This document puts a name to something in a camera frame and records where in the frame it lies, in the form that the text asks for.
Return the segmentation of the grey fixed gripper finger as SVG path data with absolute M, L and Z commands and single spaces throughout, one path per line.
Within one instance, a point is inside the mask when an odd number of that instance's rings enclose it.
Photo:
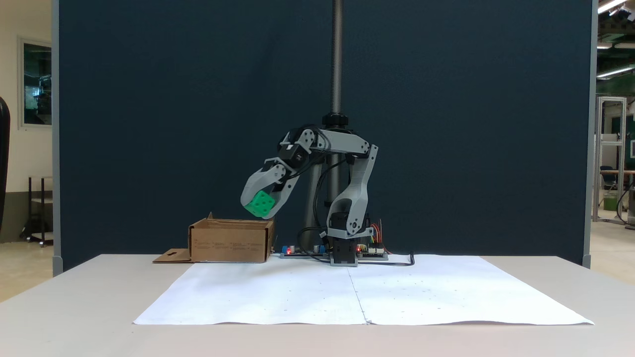
M 268 220 L 272 219 L 288 201 L 298 177 L 292 177 L 292 174 L 263 174 L 262 179 L 266 184 L 262 189 L 264 192 L 262 218 Z

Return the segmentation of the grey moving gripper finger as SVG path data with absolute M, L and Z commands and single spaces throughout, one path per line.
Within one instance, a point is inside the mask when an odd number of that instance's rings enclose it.
M 262 210 L 264 208 L 262 189 L 266 185 L 262 179 L 263 174 L 284 174 L 284 172 L 284 164 L 277 159 L 266 160 L 263 167 L 247 180 L 240 197 L 241 205 L 246 210 Z

